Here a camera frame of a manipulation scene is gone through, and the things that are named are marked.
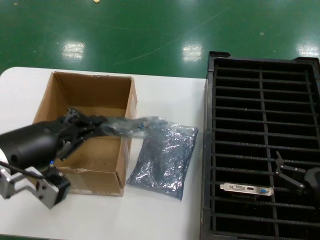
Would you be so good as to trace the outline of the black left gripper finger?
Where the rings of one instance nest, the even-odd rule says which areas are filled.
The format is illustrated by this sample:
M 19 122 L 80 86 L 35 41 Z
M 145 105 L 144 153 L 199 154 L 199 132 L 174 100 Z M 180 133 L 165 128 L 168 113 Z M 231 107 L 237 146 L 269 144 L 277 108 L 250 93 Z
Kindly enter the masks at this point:
M 102 115 L 85 115 L 75 108 L 69 108 L 66 115 L 63 117 L 64 125 L 72 125 L 78 128 L 97 128 L 108 119 Z
M 104 136 L 105 134 L 100 126 L 78 127 L 72 125 L 58 135 L 62 147 L 57 152 L 57 158 L 64 161 L 88 139 Z

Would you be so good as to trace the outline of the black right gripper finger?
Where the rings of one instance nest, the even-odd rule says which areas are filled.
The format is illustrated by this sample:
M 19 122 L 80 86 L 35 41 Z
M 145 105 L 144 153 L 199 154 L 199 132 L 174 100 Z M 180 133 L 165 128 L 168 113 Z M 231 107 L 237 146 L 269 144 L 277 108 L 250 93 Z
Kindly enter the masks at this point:
M 306 170 L 286 165 L 279 151 L 276 151 L 276 155 L 275 179 L 277 179 L 278 182 L 281 182 L 284 187 L 289 189 L 291 192 L 301 196 L 306 189 L 303 184 Z

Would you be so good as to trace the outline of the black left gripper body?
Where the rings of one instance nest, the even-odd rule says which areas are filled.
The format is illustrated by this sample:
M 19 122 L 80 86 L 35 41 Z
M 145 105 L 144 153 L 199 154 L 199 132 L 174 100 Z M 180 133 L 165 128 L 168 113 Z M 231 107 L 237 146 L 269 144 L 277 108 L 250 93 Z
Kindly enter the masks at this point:
M 41 121 L 0 135 L 0 162 L 14 167 L 48 165 L 58 159 L 62 147 L 61 131 L 72 125 L 62 123 L 63 117 Z

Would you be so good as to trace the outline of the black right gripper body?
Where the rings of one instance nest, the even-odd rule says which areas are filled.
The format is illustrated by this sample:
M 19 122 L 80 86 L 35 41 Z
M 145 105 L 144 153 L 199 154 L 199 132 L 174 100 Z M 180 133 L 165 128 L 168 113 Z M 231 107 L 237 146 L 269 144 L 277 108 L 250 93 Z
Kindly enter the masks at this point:
M 320 169 L 310 168 L 304 175 L 304 183 L 306 188 L 313 194 L 320 193 Z

